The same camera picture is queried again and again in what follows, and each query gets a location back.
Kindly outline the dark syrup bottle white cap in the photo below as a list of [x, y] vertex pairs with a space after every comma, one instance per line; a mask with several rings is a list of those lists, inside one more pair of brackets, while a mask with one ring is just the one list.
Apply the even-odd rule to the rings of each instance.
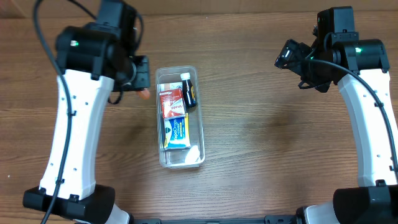
[[197, 101], [195, 98], [194, 86], [190, 79], [190, 73], [182, 73], [180, 75], [180, 78], [182, 80], [182, 91], [185, 105], [187, 106], [187, 108], [193, 108], [197, 105]]

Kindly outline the blue yellow lozenge box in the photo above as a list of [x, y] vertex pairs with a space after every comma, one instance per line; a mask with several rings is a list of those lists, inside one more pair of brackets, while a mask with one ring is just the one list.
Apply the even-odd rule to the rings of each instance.
[[190, 147], [188, 114], [185, 114], [184, 117], [164, 120], [164, 130], [164, 148], [166, 150]]

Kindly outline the red white medicine box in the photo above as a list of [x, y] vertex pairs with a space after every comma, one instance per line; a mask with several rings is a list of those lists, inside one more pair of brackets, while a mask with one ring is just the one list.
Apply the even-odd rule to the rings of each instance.
[[185, 101], [181, 89], [165, 90], [159, 93], [163, 119], [185, 116]]

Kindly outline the orange tablet tube white cap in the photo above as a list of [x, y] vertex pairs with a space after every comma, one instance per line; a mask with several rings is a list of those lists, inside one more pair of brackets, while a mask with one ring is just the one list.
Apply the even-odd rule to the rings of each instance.
[[141, 91], [137, 91], [136, 93], [143, 100], [148, 100], [150, 98], [150, 91], [146, 88]]

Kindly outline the clear plastic container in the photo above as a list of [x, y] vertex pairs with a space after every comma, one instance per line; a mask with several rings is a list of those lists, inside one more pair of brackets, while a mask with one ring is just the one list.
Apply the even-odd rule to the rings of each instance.
[[[190, 147], [184, 149], [164, 148], [164, 120], [159, 97], [159, 87], [161, 83], [182, 82], [180, 75], [190, 73], [190, 79], [194, 86], [197, 105], [187, 108], [186, 114], [189, 118], [189, 137]], [[205, 147], [203, 139], [203, 121], [201, 114], [200, 91], [198, 89], [197, 70], [195, 67], [187, 65], [182, 67], [165, 67], [157, 69], [156, 73], [156, 103], [157, 103], [157, 128], [159, 139], [159, 160], [162, 166], [168, 168], [198, 167], [205, 160]]]

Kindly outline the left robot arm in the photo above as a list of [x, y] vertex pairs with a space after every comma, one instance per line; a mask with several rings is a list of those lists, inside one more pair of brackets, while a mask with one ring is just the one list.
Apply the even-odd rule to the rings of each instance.
[[113, 92], [150, 87], [149, 60], [137, 55], [142, 16], [124, 1], [103, 1], [93, 20], [68, 26], [51, 49], [33, 18], [35, 31], [57, 73], [58, 108], [49, 161], [40, 184], [26, 190], [23, 206], [77, 223], [133, 223], [115, 202], [112, 187], [95, 180], [103, 113]]

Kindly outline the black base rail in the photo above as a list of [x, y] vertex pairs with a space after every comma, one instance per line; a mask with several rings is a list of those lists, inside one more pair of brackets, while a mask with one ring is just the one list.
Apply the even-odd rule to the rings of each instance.
[[266, 215], [264, 218], [221, 218], [221, 219], [185, 219], [161, 220], [158, 218], [136, 219], [133, 224], [302, 224], [296, 215]]

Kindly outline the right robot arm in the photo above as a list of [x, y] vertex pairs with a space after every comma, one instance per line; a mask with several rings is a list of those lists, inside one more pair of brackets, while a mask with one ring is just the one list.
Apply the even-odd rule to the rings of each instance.
[[319, 12], [313, 34], [312, 45], [289, 39], [275, 65], [299, 75], [301, 89], [338, 87], [354, 134], [358, 186], [298, 209], [288, 222], [396, 223], [397, 124], [386, 48], [379, 39], [359, 38], [350, 6]]

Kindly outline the white blue plaster box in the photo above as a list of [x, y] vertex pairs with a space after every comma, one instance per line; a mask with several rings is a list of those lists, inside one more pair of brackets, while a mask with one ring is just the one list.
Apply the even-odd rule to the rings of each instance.
[[173, 82], [173, 83], [161, 83], [158, 85], [159, 91], [169, 91], [174, 89], [182, 89], [182, 82]]

